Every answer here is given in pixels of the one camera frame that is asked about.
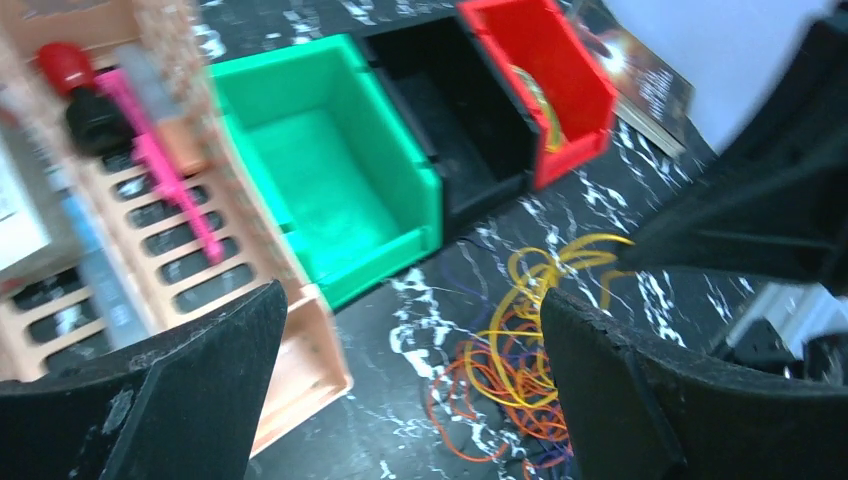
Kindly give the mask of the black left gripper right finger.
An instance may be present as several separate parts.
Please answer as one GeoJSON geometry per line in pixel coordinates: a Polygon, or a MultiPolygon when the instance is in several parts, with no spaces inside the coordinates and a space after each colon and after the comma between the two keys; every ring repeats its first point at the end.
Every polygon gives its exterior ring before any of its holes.
{"type": "Polygon", "coordinates": [[[565,292],[543,343],[584,479],[843,479],[847,390],[687,349],[565,292]]]}

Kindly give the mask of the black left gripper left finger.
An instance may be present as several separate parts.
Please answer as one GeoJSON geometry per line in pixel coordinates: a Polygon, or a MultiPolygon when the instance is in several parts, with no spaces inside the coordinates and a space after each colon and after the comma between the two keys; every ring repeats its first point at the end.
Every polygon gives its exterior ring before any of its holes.
{"type": "Polygon", "coordinates": [[[243,478],[286,317],[271,281],[75,367],[3,382],[2,477],[243,478]]]}

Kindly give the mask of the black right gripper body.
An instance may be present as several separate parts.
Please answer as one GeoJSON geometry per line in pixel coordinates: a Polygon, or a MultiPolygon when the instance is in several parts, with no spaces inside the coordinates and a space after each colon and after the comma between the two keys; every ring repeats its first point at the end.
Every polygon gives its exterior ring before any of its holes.
{"type": "Polygon", "coordinates": [[[624,270],[686,268],[847,291],[847,20],[816,19],[770,97],[632,233],[624,270]]]}

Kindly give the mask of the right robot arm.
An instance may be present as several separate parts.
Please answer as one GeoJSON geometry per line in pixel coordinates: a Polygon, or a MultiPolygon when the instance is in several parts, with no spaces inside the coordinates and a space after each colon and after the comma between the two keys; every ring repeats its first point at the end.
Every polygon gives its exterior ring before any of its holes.
{"type": "Polygon", "coordinates": [[[847,6],[814,20],[781,80],[693,183],[642,221],[623,270],[762,277],[712,347],[808,377],[805,348],[847,330],[847,6]]]}

